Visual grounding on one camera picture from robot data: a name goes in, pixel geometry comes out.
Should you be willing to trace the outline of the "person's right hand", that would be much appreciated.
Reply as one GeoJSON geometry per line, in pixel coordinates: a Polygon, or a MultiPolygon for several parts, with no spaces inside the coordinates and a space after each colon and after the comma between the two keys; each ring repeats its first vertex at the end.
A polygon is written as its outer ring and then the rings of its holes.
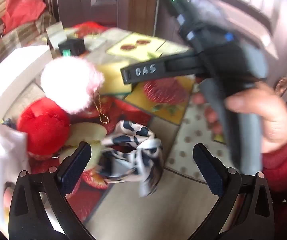
{"type": "Polygon", "coordinates": [[[255,88],[229,96],[225,106],[235,113],[261,117],[262,153],[274,152],[287,144],[287,105],[266,83],[257,82],[255,88]]]}

